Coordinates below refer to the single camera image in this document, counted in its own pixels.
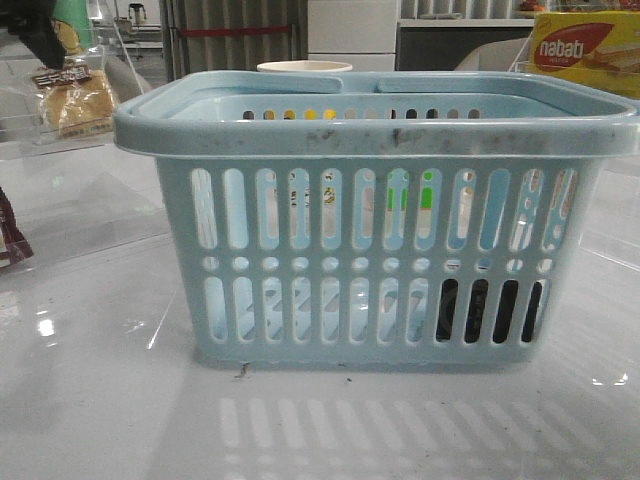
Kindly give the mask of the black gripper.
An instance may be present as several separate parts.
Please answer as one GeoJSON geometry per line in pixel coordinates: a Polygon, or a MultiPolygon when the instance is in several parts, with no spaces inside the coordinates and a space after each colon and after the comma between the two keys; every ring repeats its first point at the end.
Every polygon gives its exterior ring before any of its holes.
{"type": "Polygon", "coordinates": [[[22,42],[45,67],[61,70],[66,49],[53,26],[56,4],[51,0],[2,0],[1,29],[22,42]]]}

